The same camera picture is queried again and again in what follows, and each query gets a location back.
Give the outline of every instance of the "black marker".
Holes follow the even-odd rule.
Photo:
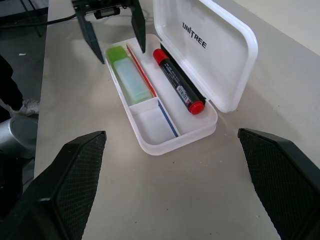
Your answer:
[[[156,49],[153,52],[153,57],[168,78],[175,91],[178,93],[180,99],[183,101],[189,112],[192,114],[201,113],[205,108],[204,103],[199,99],[186,80],[181,76],[165,52],[162,49]]]

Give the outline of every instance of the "table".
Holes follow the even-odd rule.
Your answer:
[[[236,111],[218,113],[216,132],[162,156],[139,146],[106,65],[77,20],[48,26],[35,176],[74,138],[105,130],[98,189],[84,240],[277,240],[251,183],[239,128],[292,140],[319,167],[320,57],[232,0],[218,4],[249,25],[259,55]],[[151,0],[140,0],[155,34]],[[74,13],[50,0],[48,20]],[[93,20],[101,49],[134,37],[129,10]]]

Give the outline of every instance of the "black pants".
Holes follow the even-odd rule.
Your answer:
[[[23,96],[11,78],[13,73],[10,64],[0,55],[0,99],[13,110],[19,110],[22,107]],[[0,123],[9,118],[9,112],[0,106]]]

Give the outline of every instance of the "shoe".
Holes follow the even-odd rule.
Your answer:
[[[28,117],[33,114],[39,114],[39,105],[40,101],[32,99],[23,100],[20,110],[16,111],[11,108],[11,112],[14,116],[19,115]]]

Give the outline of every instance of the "floor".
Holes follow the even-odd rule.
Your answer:
[[[22,20],[10,24],[27,24]],[[43,78],[46,27],[40,28],[42,37],[39,37],[33,27],[14,28],[0,31],[0,54],[13,68],[12,79],[17,83],[24,99],[40,100]],[[32,160],[23,169],[22,183],[25,190],[34,177],[35,161]]]

